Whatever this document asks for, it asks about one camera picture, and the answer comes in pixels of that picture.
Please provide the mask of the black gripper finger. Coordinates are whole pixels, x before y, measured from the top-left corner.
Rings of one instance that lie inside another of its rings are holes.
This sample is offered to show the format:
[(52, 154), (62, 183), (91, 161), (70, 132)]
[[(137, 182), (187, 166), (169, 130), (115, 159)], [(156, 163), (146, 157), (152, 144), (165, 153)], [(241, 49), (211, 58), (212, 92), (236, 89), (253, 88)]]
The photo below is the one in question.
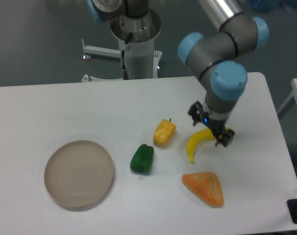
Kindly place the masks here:
[(213, 136), (216, 139), (215, 146), (222, 145), (227, 147), (233, 140), (235, 131), (230, 128), (223, 129), (221, 131), (214, 131)]
[(198, 123), (207, 124), (207, 113), (204, 111), (202, 104), (196, 101), (189, 109), (188, 115), (193, 120), (193, 126)]

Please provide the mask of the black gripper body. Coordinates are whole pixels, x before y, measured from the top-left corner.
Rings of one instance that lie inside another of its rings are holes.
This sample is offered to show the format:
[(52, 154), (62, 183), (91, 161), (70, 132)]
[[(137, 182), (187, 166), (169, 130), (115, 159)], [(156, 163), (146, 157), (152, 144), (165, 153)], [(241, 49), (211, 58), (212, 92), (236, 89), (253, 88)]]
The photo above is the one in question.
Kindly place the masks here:
[(214, 137), (227, 137), (228, 131), (226, 130), (225, 123), (228, 119), (227, 113), (218, 113), (210, 109), (203, 109), (202, 123), (207, 126)]

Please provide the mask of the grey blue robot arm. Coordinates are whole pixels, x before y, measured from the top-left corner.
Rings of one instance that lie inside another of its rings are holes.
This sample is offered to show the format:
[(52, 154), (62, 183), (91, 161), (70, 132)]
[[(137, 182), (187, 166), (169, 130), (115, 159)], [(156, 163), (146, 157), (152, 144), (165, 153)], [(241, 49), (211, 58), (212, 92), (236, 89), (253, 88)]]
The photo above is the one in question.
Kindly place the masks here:
[[(193, 123), (208, 127), (218, 144), (227, 146), (234, 131), (225, 127), (244, 92), (248, 75), (235, 58), (264, 46), (269, 39), (266, 22), (249, 18), (234, 0), (202, 0), (201, 7), (218, 33), (210, 38), (198, 32), (185, 36), (177, 53), (206, 90), (203, 103), (194, 103), (188, 114)], [(146, 0), (89, 0), (96, 22), (110, 22), (119, 42), (124, 80), (153, 78), (154, 41), (161, 30), (159, 15)]]

